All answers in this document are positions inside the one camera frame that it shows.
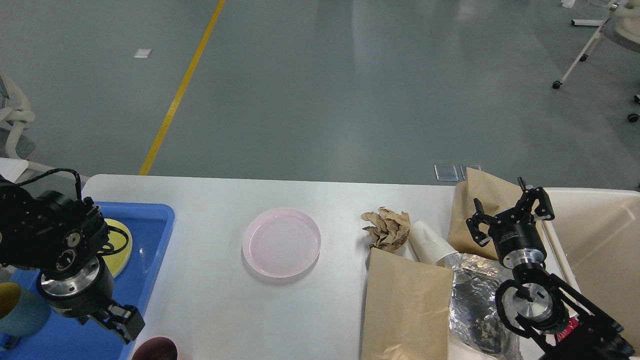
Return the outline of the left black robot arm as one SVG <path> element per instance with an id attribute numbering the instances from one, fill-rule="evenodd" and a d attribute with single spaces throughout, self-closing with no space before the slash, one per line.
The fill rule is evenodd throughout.
<path id="1" fill-rule="evenodd" d="M 1 178 L 1 264 L 39 272 L 36 290 L 59 316 L 80 324 L 95 321 L 125 344 L 146 325 L 140 310 L 114 300 L 114 276 L 105 258 L 123 253 L 132 239 L 110 225 L 101 208 L 82 195 L 80 174 L 75 198 L 48 190 L 34 197 L 25 186 L 61 168 L 23 182 Z"/>

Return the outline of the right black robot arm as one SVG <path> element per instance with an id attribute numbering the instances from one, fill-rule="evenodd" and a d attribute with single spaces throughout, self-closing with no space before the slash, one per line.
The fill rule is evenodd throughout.
<path id="1" fill-rule="evenodd" d="M 546 269 L 547 251 L 537 223 L 555 218 L 543 187 L 518 178 L 521 196 L 514 207 L 489 215 L 474 198 L 466 219 L 473 241 L 494 245 L 499 264 L 512 278 L 494 294 L 506 329 L 531 339 L 544 360 L 629 360 L 634 347 L 622 337 L 623 326 L 560 276 Z"/>

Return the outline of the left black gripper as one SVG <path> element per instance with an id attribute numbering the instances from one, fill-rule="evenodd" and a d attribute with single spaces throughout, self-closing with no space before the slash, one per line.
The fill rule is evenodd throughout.
<path id="1" fill-rule="evenodd" d="M 70 278 L 57 280 L 41 272 L 36 280 L 38 294 L 59 316 L 80 318 L 80 325 L 95 321 L 128 345 L 138 338 L 146 322 L 137 307 L 114 300 L 114 287 L 114 278 L 99 256 Z"/>

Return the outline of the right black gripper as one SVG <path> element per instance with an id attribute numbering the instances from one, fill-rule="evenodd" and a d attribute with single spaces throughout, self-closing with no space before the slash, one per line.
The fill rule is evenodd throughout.
<path id="1" fill-rule="evenodd" d="M 529 186 L 522 177 L 518 177 L 518 185 L 521 198 L 510 214 L 490 216 L 484 212 L 482 201 L 474 198 L 475 212 L 465 221 L 471 239 L 481 248 L 492 238 L 500 264 L 510 270 L 522 264 L 546 262 L 547 252 L 537 222 L 555 219 L 550 196 L 543 187 Z M 481 224 L 489 226 L 488 233 L 480 230 Z"/>

